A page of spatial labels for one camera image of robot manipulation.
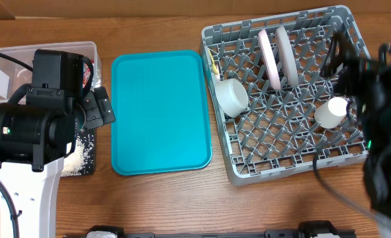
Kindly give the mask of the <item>white plate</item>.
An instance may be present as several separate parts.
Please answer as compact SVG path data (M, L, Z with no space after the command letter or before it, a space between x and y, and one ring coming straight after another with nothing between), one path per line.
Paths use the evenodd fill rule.
M258 45L263 57L263 64L266 67L267 77L269 78L272 88L274 90L280 90L281 89L280 77L277 70L274 53L266 30L265 29L261 30L258 33L257 37L258 37Z

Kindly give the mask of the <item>grey dishwasher rack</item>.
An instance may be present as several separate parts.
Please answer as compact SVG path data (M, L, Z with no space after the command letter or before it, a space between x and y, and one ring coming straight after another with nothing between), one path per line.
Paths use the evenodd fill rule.
M281 89L275 91L267 78L257 35L265 29L270 42L275 43L280 26L285 27L292 46L299 84L291 87L287 78L281 77ZM342 32L360 56L369 55L355 19L344 5L215 24L202 30L201 56L211 96L216 96L218 81L208 50L220 81L237 79L249 97L248 107L235 118L214 102L222 155L233 185L366 159L367 144L355 126L355 105L335 128L322 128L314 120L315 110L333 96L337 82L336 77L320 76L336 32Z

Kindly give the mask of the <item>grey bowl with rice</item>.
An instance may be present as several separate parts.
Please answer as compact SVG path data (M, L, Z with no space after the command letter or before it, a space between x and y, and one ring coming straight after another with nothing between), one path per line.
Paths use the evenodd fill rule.
M215 92L221 109L232 118L248 107L249 97L244 86L237 79L217 82Z

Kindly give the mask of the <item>foil wrapper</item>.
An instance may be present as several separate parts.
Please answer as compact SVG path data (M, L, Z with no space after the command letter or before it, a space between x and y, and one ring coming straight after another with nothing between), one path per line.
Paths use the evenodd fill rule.
M94 76L92 81L92 88L97 88L102 85L102 63L99 57L93 60Z

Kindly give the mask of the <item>small red sauce packet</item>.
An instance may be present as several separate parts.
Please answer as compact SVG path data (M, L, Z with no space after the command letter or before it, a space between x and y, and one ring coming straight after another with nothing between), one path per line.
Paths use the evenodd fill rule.
M90 76L91 76L91 70L88 67L85 67L84 74L83 74L83 87L86 86Z

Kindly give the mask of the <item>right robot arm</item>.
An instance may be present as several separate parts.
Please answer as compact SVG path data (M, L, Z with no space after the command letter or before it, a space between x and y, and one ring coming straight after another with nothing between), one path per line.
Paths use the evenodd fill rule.
M336 32L320 75L323 78L338 75L333 91L355 99L357 125L368 149L363 180L370 206L376 213L362 209L326 182L322 186L374 219L382 237L391 237L391 43L379 47L378 59L369 59L359 56L344 34Z

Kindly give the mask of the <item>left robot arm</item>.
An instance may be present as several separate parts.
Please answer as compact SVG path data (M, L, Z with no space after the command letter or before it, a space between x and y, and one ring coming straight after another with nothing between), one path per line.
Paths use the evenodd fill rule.
M29 86L0 104L0 236L55 237L64 159L80 130L114 122L104 87L86 93Z

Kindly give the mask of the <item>white plastic cup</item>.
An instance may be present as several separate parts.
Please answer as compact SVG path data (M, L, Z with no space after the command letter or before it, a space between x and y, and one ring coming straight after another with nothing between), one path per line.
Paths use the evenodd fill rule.
M347 113L348 102L342 97L333 97L316 109L314 119L326 129L332 129L339 125Z

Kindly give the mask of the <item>yellow plastic spoon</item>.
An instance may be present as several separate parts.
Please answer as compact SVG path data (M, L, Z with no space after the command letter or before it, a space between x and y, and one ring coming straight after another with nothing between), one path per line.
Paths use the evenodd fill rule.
M220 72L219 72L219 70L218 70L217 65L215 64L214 57L213 57L212 52L211 52L210 50L208 50L208 54L209 54L210 60L211 60L211 62L212 62L212 71L214 72L215 75L219 75Z

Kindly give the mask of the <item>grey deep plate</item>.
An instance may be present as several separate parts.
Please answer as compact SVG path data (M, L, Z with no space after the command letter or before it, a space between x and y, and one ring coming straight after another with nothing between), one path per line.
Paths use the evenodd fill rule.
M299 82L296 62L290 40L284 26L277 28L275 38L277 41L279 60L282 62L284 76L288 79L288 84L290 86L297 87Z

